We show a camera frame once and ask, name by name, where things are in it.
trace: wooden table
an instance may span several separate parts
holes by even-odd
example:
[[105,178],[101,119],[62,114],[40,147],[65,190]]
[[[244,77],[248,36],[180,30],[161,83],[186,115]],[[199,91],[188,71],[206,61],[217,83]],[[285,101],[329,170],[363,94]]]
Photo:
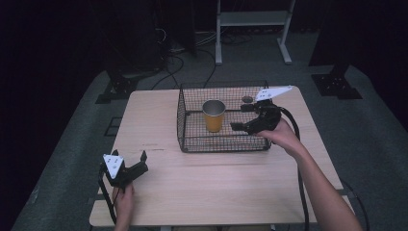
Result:
[[[176,128],[178,95],[179,90],[147,90],[135,91],[129,98],[113,150],[124,157],[127,167],[137,163],[145,150],[149,167],[134,181],[132,225],[304,222],[296,162],[279,146],[247,153],[181,152]],[[293,87],[273,102],[293,114],[302,142],[334,187],[342,189],[300,90]],[[308,208],[310,221],[316,222],[309,201]],[[95,201],[89,222],[114,225],[104,200]]]

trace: human arm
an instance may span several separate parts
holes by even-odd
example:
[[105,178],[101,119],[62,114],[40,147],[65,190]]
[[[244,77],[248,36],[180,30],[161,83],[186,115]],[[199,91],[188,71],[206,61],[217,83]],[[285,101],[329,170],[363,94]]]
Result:
[[125,188],[125,192],[119,188],[114,188],[112,193],[116,209],[115,231],[127,231],[133,216],[135,207],[133,183]]
[[273,131],[257,134],[283,147],[297,162],[313,210],[322,230],[363,230],[347,203],[327,180],[285,119]]

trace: orange cup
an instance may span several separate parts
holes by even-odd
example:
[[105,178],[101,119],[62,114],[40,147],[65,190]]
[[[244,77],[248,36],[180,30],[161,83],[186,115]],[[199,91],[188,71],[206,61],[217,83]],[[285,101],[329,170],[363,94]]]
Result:
[[207,130],[213,133],[219,132],[224,120],[225,104],[217,99],[207,100],[203,104],[203,113]]

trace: metal wire basket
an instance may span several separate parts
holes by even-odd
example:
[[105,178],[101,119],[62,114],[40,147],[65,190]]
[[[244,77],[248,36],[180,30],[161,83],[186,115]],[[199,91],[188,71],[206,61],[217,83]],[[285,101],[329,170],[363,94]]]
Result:
[[[258,115],[241,112],[241,105],[251,103],[260,89],[267,89],[267,81],[213,82],[183,84],[180,87],[177,109],[177,139],[187,153],[260,151],[270,148],[270,141],[233,131],[231,122],[246,123]],[[209,99],[221,100],[226,110],[218,133],[206,129],[202,105]]]

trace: white shelf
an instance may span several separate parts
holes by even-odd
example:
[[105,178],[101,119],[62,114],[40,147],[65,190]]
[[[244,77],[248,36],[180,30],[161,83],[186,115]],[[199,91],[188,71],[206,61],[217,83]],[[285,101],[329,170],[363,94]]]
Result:
[[282,38],[277,40],[285,64],[291,64],[292,59],[286,48],[285,41],[291,24],[295,0],[287,11],[276,12],[222,12],[221,0],[217,1],[217,41],[216,64],[222,64],[221,27],[226,26],[270,26],[283,25]]
[[287,11],[221,13],[220,26],[285,25],[287,14]]

